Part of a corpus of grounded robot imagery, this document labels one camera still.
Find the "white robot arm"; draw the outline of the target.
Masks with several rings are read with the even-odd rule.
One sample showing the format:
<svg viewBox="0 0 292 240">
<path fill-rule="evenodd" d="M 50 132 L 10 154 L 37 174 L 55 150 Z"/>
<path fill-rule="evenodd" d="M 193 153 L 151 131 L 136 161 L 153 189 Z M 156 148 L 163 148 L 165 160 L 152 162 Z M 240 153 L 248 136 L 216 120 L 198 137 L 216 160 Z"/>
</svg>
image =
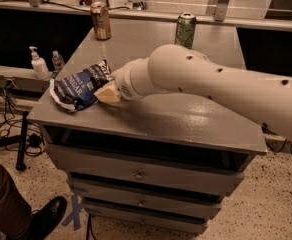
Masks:
<svg viewBox="0 0 292 240">
<path fill-rule="evenodd" d="M 179 45 L 160 46 L 126 63 L 95 96 L 116 103 L 160 93 L 209 98 L 292 141 L 292 77 L 218 65 Z"/>
</svg>

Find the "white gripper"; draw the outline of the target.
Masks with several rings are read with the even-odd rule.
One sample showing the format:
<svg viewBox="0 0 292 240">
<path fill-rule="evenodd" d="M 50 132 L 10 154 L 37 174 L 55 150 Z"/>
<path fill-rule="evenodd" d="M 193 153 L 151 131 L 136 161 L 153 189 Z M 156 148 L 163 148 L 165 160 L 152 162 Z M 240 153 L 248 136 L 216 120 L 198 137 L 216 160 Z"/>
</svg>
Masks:
<svg viewBox="0 0 292 240">
<path fill-rule="evenodd" d="M 121 96 L 129 101 L 139 100 L 153 94 L 165 93 L 156 87 L 148 72 L 148 58 L 126 63 L 112 73 L 114 81 L 99 88 L 94 95 L 100 102 L 117 103 Z"/>
</svg>

